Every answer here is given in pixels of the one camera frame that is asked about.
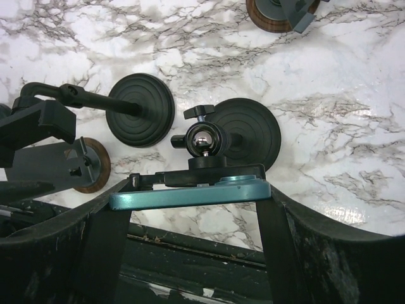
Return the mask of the teal-edged phone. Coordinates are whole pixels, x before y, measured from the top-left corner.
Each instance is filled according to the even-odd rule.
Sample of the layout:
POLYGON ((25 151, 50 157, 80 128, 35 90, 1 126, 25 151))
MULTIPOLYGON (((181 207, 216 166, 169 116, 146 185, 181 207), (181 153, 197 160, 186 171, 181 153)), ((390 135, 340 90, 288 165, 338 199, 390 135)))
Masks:
POLYGON ((155 210, 189 206, 222 205, 267 200, 270 183, 255 175, 223 177, 212 186, 115 193, 109 197, 112 210, 155 210))

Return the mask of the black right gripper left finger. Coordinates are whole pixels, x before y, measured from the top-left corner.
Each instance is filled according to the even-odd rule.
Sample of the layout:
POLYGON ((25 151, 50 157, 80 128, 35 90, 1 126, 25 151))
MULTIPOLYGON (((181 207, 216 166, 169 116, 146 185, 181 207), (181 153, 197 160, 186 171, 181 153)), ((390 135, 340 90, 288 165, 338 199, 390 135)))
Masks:
POLYGON ((113 303, 130 211, 98 197, 1 239, 1 303, 113 303))

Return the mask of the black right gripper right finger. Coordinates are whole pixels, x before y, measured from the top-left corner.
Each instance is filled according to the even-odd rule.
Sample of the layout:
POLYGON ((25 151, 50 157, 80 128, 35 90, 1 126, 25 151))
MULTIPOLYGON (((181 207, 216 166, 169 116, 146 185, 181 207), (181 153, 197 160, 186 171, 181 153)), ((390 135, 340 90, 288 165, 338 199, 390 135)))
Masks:
POLYGON ((276 188, 256 211, 274 303, 404 303, 404 236, 343 224, 276 188))

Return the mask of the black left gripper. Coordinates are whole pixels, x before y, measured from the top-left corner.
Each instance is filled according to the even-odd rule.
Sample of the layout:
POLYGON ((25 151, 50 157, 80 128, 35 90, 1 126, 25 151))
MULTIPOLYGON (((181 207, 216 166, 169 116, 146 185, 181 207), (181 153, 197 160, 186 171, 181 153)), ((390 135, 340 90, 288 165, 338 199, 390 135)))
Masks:
MULTIPOLYGON (((55 137, 68 144, 76 137, 76 114, 58 101, 17 99, 14 107, 0 104, 1 167, 11 168, 15 152, 55 137)), ((11 203, 55 190, 50 182, 1 181, 1 202, 11 203)))

